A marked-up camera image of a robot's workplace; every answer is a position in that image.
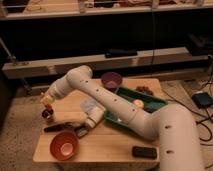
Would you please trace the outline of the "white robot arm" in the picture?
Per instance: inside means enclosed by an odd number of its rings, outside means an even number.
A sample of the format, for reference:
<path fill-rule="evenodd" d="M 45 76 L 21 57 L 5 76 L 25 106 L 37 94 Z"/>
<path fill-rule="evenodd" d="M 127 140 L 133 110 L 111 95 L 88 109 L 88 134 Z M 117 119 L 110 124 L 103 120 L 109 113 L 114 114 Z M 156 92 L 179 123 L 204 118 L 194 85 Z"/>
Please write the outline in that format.
<path fill-rule="evenodd" d="M 205 171 L 196 122 L 186 107 L 168 104 L 149 114 L 101 87 L 91 77 L 89 66 L 71 69 L 51 84 L 41 102 L 50 106 L 73 90 L 84 92 L 138 135 L 148 140 L 159 139 L 160 171 Z"/>

